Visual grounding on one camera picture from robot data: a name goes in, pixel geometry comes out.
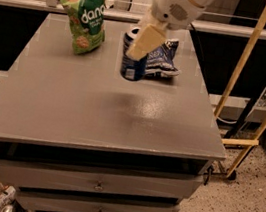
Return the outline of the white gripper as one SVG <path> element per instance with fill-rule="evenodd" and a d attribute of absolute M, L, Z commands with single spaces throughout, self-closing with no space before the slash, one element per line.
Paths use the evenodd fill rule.
<path fill-rule="evenodd" d="M 183 29 L 204 11 L 205 0 L 153 0 L 137 24 L 140 31 L 127 55 L 140 60 L 166 39 L 166 30 Z"/>

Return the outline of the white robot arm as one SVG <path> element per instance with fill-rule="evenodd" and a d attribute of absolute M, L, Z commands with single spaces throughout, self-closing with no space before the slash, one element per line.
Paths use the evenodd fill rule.
<path fill-rule="evenodd" d="M 140 60 L 167 39 L 168 30 L 185 29 L 205 10 L 211 9 L 216 0 L 153 0 L 139 20 L 137 36 L 130 44 L 126 55 Z M 261 12 L 262 0 L 241 0 L 236 6 L 236 15 L 250 17 Z"/>

